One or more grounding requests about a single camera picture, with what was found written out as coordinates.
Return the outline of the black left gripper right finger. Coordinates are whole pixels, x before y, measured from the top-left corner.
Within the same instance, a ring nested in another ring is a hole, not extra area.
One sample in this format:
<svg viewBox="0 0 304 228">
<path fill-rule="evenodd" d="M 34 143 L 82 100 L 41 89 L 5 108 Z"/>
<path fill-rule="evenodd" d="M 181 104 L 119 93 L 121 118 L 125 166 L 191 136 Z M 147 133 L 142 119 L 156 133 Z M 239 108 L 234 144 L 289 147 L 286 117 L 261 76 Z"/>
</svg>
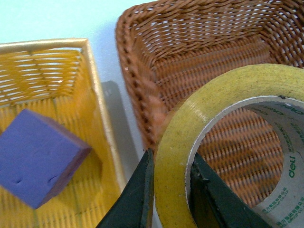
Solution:
<svg viewBox="0 0 304 228">
<path fill-rule="evenodd" d="M 268 228 L 199 155 L 190 171 L 190 211 L 199 228 Z"/>
</svg>

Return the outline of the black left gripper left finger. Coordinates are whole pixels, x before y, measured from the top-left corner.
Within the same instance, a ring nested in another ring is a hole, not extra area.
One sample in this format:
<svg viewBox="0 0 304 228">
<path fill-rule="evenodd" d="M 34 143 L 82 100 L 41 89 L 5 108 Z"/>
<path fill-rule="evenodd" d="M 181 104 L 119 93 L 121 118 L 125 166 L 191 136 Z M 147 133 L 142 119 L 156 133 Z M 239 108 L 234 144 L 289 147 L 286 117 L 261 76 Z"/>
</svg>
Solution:
<svg viewBox="0 0 304 228">
<path fill-rule="evenodd" d="M 145 151 L 118 200 L 98 228 L 151 228 L 154 201 L 153 151 Z"/>
</svg>

